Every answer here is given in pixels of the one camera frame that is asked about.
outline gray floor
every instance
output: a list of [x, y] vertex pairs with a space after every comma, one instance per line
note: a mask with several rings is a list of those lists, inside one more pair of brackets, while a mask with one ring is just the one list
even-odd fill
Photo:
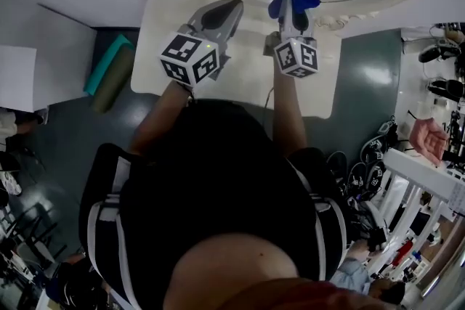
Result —
[[[126, 34], [137, 40], [137, 33]], [[115, 35], [99, 32], [96, 60]], [[342, 150], [350, 163], [357, 160], [361, 144], [395, 111], [400, 53], [398, 31], [343, 40], [333, 115], [328, 120], [305, 118], [311, 146], [327, 154]], [[24, 191], [20, 197], [11, 197], [10, 205], [16, 213], [32, 207], [30, 218], [46, 214], [46, 224], [58, 221], [53, 249], [66, 243], [68, 249], [62, 257], [79, 248], [79, 200], [98, 146], [112, 142], [126, 147], [156, 100], [149, 94], [135, 94], [126, 85], [112, 110], [103, 115], [90, 109], [89, 97], [52, 105], [49, 123], [23, 139], [40, 162], [21, 157]], [[247, 109], [260, 121], [265, 115], [266, 128], [270, 127], [270, 110]]]

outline forearm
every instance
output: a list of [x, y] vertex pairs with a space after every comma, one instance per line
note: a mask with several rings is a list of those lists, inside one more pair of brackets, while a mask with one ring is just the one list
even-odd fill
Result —
[[304, 120], [300, 113], [294, 78], [280, 72], [274, 61], [274, 97], [273, 141], [285, 156], [307, 147]]
[[173, 127], [181, 110], [186, 106], [189, 93], [172, 81], [147, 114], [134, 134], [129, 152], [144, 155], [150, 146]]

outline teal yoga mat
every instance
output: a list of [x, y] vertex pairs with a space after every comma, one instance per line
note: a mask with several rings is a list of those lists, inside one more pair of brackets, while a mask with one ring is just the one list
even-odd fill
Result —
[[95, 69], [94, 71], [92, 71], [92, 74], [89, 76], [89, 79], [87, 79], [86, 86], [84, 87], [85, 92], [91, 94], [92, 96], [95, 94], [100, 84], [100, 81], [102, 80], [105, 72], [108, 69], [108, 66], [110, 66], [110, 63], [113, 61], [113, 58], [115, 58], [116, 54], [118, 53], [118, 50], [123, 45], [127, 45], [129, 48], [134, 49], [134, 46], [126, 37], [118, 35], [115, 41], [107, 49], [103, 57], [100, 59], [99, 63], [97, 63], [97, 66], [95, 66]]

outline white paper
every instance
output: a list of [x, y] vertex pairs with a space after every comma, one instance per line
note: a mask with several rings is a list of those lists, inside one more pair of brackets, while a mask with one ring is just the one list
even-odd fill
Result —
[[36, 49], [0, 45], [0, 107], [34, 111]]

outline blue cloth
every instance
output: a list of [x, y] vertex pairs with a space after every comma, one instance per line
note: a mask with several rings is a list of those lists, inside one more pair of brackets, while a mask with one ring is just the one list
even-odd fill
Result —
[[370, 276], [366, 268], [355, 258], [346, 258], [330, 280], [339, 288], [354, 290], [367, 295], [370, 290]]
[[[279, 17], [281, 2], [283, 0], [273, 0], [268, 6], [268, 14], [272, 19]], [[320, 0], [292, 0], [292, 7], [295, 13], [304, 13], [306, 9], [316, 8], [320, 5]]]
[[132, 45], [132, 43], [128, 39], [126, 39], [125, 36], [121, 34], [118, 35], [115, 41], [107, 49], [103, 57], [100, 59], [99, 63], [97, 63], [97, 66], [95, 67], [92, 74], [87, 79], [86, 86], [84, 87], [85, 92], [91, 94], [92, 96], [95, 94], [100, 84], [100, 81], [102, 80], [105, 72], [108, 69], [108, 66], [110, 66], [110, 63], [113, 61], [113, 58], [115, 58], [116, 54], [118, 53], [118, 50], [123, 45], [127, 45], [129, 46], [129, 48], [134, 49], [134, 45]]

